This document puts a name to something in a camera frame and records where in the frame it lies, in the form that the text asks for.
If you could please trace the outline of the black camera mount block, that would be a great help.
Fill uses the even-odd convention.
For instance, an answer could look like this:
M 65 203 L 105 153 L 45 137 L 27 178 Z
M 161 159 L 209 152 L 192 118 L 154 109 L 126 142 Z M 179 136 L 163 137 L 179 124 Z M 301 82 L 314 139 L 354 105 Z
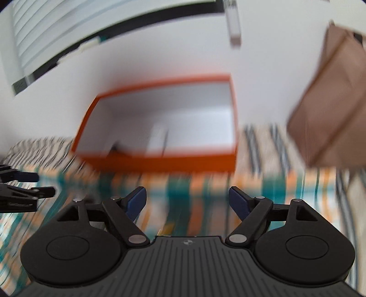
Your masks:
M 119 154 L 122 156 L 129 156 L 131 157 L 133 155 L 132 149 L 122 145 L 119 141 L 116 141 L 110 151 L 109 151 L 109 155 L 111 154 Z

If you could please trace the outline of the white cylindrical bottle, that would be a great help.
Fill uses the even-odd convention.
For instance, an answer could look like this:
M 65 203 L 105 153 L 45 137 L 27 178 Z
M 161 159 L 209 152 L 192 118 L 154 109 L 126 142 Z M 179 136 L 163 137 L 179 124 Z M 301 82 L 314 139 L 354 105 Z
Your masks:
M 147 154 L 163 155 L 166 149 L 168 128 L 162 124 L 155 124 L 150 132 L 146 147 Z

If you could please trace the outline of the plaid teal orange blanket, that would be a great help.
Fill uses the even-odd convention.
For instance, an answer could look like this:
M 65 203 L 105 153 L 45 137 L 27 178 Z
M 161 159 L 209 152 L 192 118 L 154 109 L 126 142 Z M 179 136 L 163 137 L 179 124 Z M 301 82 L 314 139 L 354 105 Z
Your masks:
M 303 199 L 340 230 L 355 247 L 356 261 L 348 281 L 365 292 L 364 176 L 350 177 L 335 169 L 287 174 L 251 175 L 99 175 L 39 171 L 40 186 L 56 195 L 40 201 L 35 213 L 1 215 L 1 288 L 9 295 L 29 284 L 20 263 L 25 241 L 74 197 L 106 199 L 125 196 L 137 186 L 147 190 L 147 205 L 137 225 L 150 237 L 226 236 L 239 224 L 228 205 L 228 189 L 237 186 L 250 196 L 265 196 L 276 204 Z

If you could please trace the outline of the striped bed sheet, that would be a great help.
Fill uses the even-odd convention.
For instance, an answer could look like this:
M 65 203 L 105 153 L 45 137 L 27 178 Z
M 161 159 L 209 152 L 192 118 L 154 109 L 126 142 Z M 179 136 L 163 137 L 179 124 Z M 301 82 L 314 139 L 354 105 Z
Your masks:
M 99 174 L 70 151 L 70 137 L 25 139 L 3 156 L 3 162 L 24 171 L 64 171 L 68 173 Z M 350 177 L 365 177 L 365 170 L 339 170 L 336 168 L 308 168 L 299 156 L 294 143 L 283 126 L 246 126 L 240 133 L 236 172 L 251 175 L 287 174 L 308 170 L 335 169 L 348 172 Z

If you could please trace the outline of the orange white storage box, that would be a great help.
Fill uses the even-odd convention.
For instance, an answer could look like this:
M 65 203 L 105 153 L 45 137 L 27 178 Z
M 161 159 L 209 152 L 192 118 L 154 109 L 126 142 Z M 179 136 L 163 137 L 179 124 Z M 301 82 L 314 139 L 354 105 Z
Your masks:
M 99 94 L 71 151 L 111 173 L 232 173 L 238 112 L 231 76 L 145 81 Z

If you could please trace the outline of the brown paper bag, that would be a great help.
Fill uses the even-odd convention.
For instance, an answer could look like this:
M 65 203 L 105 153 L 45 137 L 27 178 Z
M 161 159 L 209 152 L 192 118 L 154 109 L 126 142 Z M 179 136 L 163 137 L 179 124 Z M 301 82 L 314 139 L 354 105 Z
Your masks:
M 331 24 L 318 71 L 287 124 L 308 167 L 365 166 L 365 37 Z

